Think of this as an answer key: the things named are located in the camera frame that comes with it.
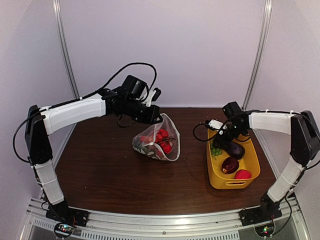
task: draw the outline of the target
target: robotic arm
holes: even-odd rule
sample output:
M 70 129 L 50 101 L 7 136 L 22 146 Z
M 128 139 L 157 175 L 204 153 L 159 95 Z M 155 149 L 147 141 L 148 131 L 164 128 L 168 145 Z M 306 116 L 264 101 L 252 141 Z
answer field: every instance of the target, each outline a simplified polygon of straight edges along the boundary
M 280 202 L 299 183 L 307 165 L 320 151 L 320 134 L 312 113 L 243 111 L 236 102 L 228 103 L 223 107 L 223 111 L 228 123 L 211 120 L 207 124 L 212 129 L 219 129 L 213 143 L 227 152 L 230 144 L 237 144 L 232 142 L 233 139 L 237 139 L 240 134 L 247 135 L 249 129 L 268 130 L 291 136 L 289 161 L 280 177 L 262 196 L 260 207 L 244 209 L 239 213 L 243 226 L 269 221 L 272 216 L 281 217 L 278 210 Z
M 145 89 L 147 94 L 140 100 Z M 87 119 L 112 114 L 120 118 L 122 115 L 130 116 L 138 123 L 160 123 L 163 120 L 159 113 L 160 108 L 151 105 L 160 94 L 158 88 L 149 91 L 144 81 L 129 75 L 122 86 L 114 90 L 99 89 L 87 98 L 54 106 L 38 108 L 34 105 L 29 108 L 29 120 L 26 122 L 24 136 L 29 151 L 29 162 L 49 204 L 47 218 L 67 221 L 74 217 L 75 224 L 83 227 L 88 219 L 87 211 L 69 208 L 64 198 L 52 164 L 53 152 L 48 135 Z

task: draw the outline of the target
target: wooden table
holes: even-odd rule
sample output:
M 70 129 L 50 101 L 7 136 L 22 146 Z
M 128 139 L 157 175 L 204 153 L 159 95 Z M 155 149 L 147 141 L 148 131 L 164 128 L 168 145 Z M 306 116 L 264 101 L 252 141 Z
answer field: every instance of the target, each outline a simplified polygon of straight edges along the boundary
M 193 127 L 206 119 L 225 120 L 220 108 L 162 108 L 180 132 L 177 161 L 148 158 L 132 148 L 132 138 L 148 125 L 119 128 L 115 116 L 77 124 L 56 168 L 72 207 L 123 214 L 193 214 L 256 206 L 274 183 L 272 169 L 256 137 L 251 138 L 261 173 L 245 189 L 218 190 L 209 182 L 206 144 Z M 206 129 L 198 133 L 206 138 Z

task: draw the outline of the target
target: purple eggplant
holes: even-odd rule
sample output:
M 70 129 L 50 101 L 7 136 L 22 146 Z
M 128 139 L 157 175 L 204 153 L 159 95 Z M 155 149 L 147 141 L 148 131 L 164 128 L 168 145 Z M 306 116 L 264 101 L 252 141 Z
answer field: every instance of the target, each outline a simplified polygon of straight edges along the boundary
M 227 146 L 225 151 L 237 160 L 240 160 L 245 155 L 245 148 L 239 143 L 231 141 Z

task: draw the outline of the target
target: yellow plastic bin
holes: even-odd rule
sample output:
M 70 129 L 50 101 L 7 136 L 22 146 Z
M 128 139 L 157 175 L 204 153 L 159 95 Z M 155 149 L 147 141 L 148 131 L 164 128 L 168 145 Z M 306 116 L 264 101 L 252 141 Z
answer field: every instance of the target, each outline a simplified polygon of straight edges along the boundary
M 208 137 L 211 138 L 217 133 L 208 129 Z M 245 140 L 247 137 L 240 136 L 239 140 Z M 247 170 L 251 172 L 252 177 L 249 179 L 234 179 L 237 171 L 231 174 L 225 174 L 222 172 L 223 161 L 230 157 L 228 153 L 222 150 L 222 154 L 219 156 L 211 155 L 210 143 L 207 142 L 206 146 L 206 161 L 208 165 L 208 172 L 210 178 L 210 184 L 215 189 L 244 189 L 249 186 L 260 174 L 260 165 L 256 154 L 255 147 L 249 139 L 246 142 L 239 142 L 234 140 L 235 143 L 242 145 L 245 149 L 243 158 L 239 160 L 239 170 Z

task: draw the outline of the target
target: black cable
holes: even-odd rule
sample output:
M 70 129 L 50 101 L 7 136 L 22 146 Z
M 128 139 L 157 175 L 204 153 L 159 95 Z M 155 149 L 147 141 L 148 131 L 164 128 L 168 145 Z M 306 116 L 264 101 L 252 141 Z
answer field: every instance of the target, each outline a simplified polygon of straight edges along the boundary
M 26 123 L 28 122 L 29 120 L 31 120 L 32 118 L 34 118 L 36 115 L 42 113 L 46 111 L 46 109 L 42 109 L 34 114 L 32 114 L 31 116 L 29 116 L 26 120 L 24 120 L 18 127 L 17 129 L 15 130 L 14 134 L 13 134 L 13 139 L 12 139 L 12 146 L 13 146 L 13 151 L 14 151 L 14 154 L 17 156 L 18 159 L 20 159 L 22 162 L 25 162 L 25 163 L 28 163 L 30 164 L 30 160 L 28 158 L 28 161 L 27 160 L 24 160 L 22 157 L 20 157 L 20 155 L 18 154 L 17 152 L 17 149 L 16 149 L 16 136 L 17 136 L 17 133 L 18 131 L 21 129 L 21 127 Z
M 145 66 L 149 66 L 153 69 L 154 71 L 154 77 L 153 77 L 153 81 L 151 83 L 151 86 L 148 87 L 148 85 L 146 86 L 146 97 L 144 99 L 140 99 L 138 102 L 139 103 L 142 103 L 143 101 L 145 101 L 147 99 L 147 97 L 149 96 L 149 92 L 150 92 L 150 89 L 152 89 L 153 85 L 155 84 L 156 82 L 156 79 L 157 79 L 157 70 L 156 68 L 150 64 L 150 63 L 147 63 L 147 62 L 131 62 L 131 63 L 128 63 L 127 65 L 123 66 L 122 68 L 120 68 L 102 87 L 98 88 L 98 90 L 96 91 L 93 91 L 91 93 L 89 93 L 88 95 L 85 95 L 83 97 L 79 97 L 79 98 L 76 98 L 76 99 L 72 99 L 72 100 L 69 100 L 69 101 L 65 101 L 65 102 L 61 102 L 61 103 L 58 103 L 58 104 L 55 104 L 55 105 L 52 105 L 49 107 L 49 109 L 54 109 L 54 108 L 57 108 L 57 107 L 61 107 L 63 105 L 66 105 L 66 104 L 71 104 L 71 103 L 74 103 L 74 102 L 78 102 L 80 101 L 81 99 L 87 99 L 89 97 L 92 97 L 93 95 L 95 95 L 96 93 L 98 93 L 99 91 L 103 90 L 119 73 L 121 73 L 125 68 L 129 67 L 129 66 L 132 66 L 132 65 L 145 65 Z
M 128 128 L 128 127 L 130 127 L 130 126 L 132 126 L 133 124 L 136 123 L 136 121 L 134 121 L 134 122 L 130 123 L 129 125 L 120 125 L 120 122 L 121 122 L 122 118 L 123 118 L 123 115 L 121 114 L 121 115 L 119 116 L 118 121 L 116 122 L 116 124 L 117 124 L 117 126 L 118 126 L 119 128 L 126 129 L 126 128 Z
M 250 136 L 249 136 L 247 139 L 245 139 L 245 140 L 240 140 L 240 139 L 238 139 L 238 138 L 236 138 L 235 140 L 237 140 L 237 141 L 240 142 L 240 143 L 245 143 L 245 142 L 248 141 L 249 139 L 251 139 Z
M 280 233 L 280 231 L 281 231 L 282 229 L 284 229 L 284 227 L 289 223 L 290 218 L 291 218 L 291 216 L 292 216 L 292 207 L 291 207 L 291 205 L 290 205 L 290 203 L 289 203 L 289 201 L 288 201 L 288 194 L 289 194 L 289 191 L 288 191 L 287 194 L 285 195 L 284 200 L 286 201 L 286 203 L 288 204 L 288 206 L 289 206 L 289 208 L 290 208 L 289 217 L 288 217 L 288 219 L 286 220 L 286 222 L 282 225 L 282 227 L 280 227 L 280 229 L 279 229 L 277 232 L 273 233 L 272 236 L 275 236 L 275 235 L 277 235 L 278 233 Z
M 230 122 L 231 120 L 233 120 L 233 119 L 235 119 L 235 118 L 237 118 L 237 117 L 239 117 L 239 116 L 241 116 L 241 115 L 248 114 L 248 113 L 252 113 L 252 112 L 254 112 L 254 111 L 253 111 L 253 110 L 248 110 L 248 111 L 239 112 L 238 114 L 236 114 L 236 115 L 228 118 L 226 121 L 224 121 L 224 123 L 222 124 L 222 126 L 220 127 L 220 129 L 217 129 L 217 131 L 219 132 L 219 131 L 223 130 L 224 126 L 225 126 L 228 122 Z M 208 138 L 208 139 L 201 139 L 201 138 L 197 137 L 197 136 L 196 136 L 196 129 L 197 129 L 199 126 L 206 126 L 206 128 L 212 129 L 212 128 L 211 128 L 208 124 L 206 124 L 206 123 L 202 123 L 202 122 L 201 122 L 201 123 L 197 124 L 197 125 L 193 128 L 192 134 L 193 134 L 194 138 L 197 139 L 198 141 L 200 141 L 200 142 L 208 142 L 208 141 L 213 140 L 213 139 L 217 136 L 217 134 L 215 134 L 214 136 L 212 136 L 212 137 L 210 137 L 210 138 Z
M 154 78 L 153 78 L 153 81 L 150 85 L 150 89 L 152 89 L 153 85 L 155 84 L 155 81 L 157 79 L 157 70 L 156 68 L 150 64 L 150 63 L 146 63 L 146 62 L 131 62 L 131 63 L 128 63 L 127 65 L 123 66 L 122 68 L 120 68 L 102 87 L 100 87 L 99 89 L 104 89 L 119 73 L 121 73 L 124 69 L 126 69 L 127 67 L 129 66 L 132 66 L 132 65 L 146 65 L 146 66 L 149 66 L 153 69 L 154 71 Z
M 210 128 L 210 126 L 209 126 L 208 124 L 202 123 L 202 122 L 200 122 L 200 123 L 198 123 L 197 125 L 195 125 L 195 127 L 194 127 L 193 130 L 192 130 L 192 134 L 193 134 L 193 137 L 194 137 L 195 139 L 197 139 L 197 140 L 200 141 L 200 142 L 208 142 L 208 141 L 211 141 L 212 139 L 215 138 L 216 135 L 214 135 L 214 136 L 212 136 L 212 137 L 210 137 L 210 138 L 208 138 L 208 139 L 201 139 L 201 138 L 197 137 L 197 135 L 196 135 L 196 129 L 197 129 L 198 127 L 200 127 L 200 126 L 205 126 L 206 128 Z
M 47 211 L 47 209 L 44 209 L 44 204 L 46 204 L 47 203 L 47 201 L 44 201 L 42 204 L 41 204 L 41 208 L 43 209 L 43 210 L 45 210 L 45 211 Z

